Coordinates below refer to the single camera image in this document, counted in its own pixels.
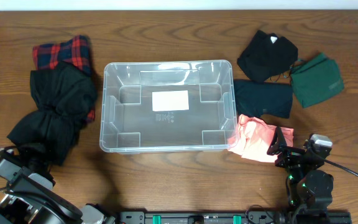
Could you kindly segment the red navy plaid cloth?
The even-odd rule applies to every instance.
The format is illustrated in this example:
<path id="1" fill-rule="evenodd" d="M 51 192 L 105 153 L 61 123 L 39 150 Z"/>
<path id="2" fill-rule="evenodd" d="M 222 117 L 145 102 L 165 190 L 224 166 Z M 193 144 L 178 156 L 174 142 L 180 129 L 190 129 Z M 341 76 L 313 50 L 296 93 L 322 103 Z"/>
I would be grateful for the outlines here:
<path id="1" fill-rule="evenodd" d="M 65 62 L 73 65 L 94 85 L 90 43 L 83 35 L 76 35 L 66 42 L 36 45 L 32 49 L 32 59 L 35 70 L 31 73 L 39 70 L 53 70 L 60 62 Z"/>

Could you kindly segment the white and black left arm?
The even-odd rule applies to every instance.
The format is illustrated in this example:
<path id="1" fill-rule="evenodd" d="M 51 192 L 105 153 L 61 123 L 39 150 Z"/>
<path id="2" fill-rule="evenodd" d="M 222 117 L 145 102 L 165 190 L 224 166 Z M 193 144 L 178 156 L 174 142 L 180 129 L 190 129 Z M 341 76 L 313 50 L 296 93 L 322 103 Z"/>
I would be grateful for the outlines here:
<path id="1" fill-rule="evenodd" d="M 0 223 L 113 224 L 116 218 L 97 205 L 77 208 L 52 189 L 51 159 L 41 144 L 8 146 L 0 149 Z"/>

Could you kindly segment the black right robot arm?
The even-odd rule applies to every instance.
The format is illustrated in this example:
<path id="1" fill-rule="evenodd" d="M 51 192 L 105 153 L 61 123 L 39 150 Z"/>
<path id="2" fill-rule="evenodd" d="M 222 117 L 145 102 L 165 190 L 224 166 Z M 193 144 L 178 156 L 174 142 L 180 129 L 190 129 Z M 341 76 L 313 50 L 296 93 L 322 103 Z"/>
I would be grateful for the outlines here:
<path id="1" fill-rule="evenodd" d="M 333 177 L 321 171 L 333 143 L 320 134 L 312 134 L 302 148 L 288 146 L 281 128 L 276 128 L 267 154 L 277 156 L 275 166 L 288 173 L 289 204 L 311 210 L 325 210 L 333 201 Z"/>

